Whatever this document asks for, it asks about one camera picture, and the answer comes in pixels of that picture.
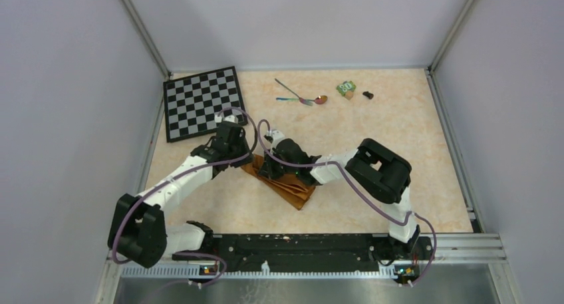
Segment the brown cloth napkin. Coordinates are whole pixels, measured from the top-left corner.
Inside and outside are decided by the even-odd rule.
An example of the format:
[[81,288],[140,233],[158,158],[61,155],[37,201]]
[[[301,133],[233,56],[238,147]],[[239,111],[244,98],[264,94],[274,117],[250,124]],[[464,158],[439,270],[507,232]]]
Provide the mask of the brown cloth napkin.
[[278,180],[271,180],[260,176],[259,169],[262,167],[263,163],[264,157],[255,154],[253,162],[243,165],[241,169],[262,181],[296,210],[302,210],[303,206],[313,195],[316,187],[306,186],[293,174],[285,174]]

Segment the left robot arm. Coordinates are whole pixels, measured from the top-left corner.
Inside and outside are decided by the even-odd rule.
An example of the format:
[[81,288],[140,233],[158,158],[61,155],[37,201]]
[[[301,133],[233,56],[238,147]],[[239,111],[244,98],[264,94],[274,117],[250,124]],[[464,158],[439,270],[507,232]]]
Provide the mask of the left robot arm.
[[217,123],[208,143],[193,149],[171,174],[144,192],[124,194],[117,200],[108,235],[108,247],[117,263],[133,261],[150,268],[163,255],[188,251],[202,260],[212,254],[213,231],[208,226],[188,221],[168,228],[166,216],[226,168],[253,160],[245,130],[236,116],[218,117]]

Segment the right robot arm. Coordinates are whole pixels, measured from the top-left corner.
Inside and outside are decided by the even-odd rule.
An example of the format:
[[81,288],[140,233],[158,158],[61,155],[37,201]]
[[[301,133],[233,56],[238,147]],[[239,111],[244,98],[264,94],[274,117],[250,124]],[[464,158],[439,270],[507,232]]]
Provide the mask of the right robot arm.
[[322,186],[345,180],[359,196],[388,220],[388,237],[378,243],[372,256],[383,265],[396,259],[407,259],[417,249],[420,227],[410,201],[409,162],[371,138],[344,154],[313,156],[290,138],[270,138],[258,174],[270,180],[294,175],[306,186]]

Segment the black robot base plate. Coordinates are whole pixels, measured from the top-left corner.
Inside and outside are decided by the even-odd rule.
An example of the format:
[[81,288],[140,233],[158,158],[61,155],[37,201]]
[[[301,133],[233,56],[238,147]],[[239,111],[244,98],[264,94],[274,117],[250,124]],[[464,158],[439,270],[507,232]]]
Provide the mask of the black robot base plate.
[[259,271],[266,263],[275,273],[376,272],[400,261],[428,260],[429,237],[404,246],[372,233],[223,234],[206,239],[201,253],[227,263],[227,271]]

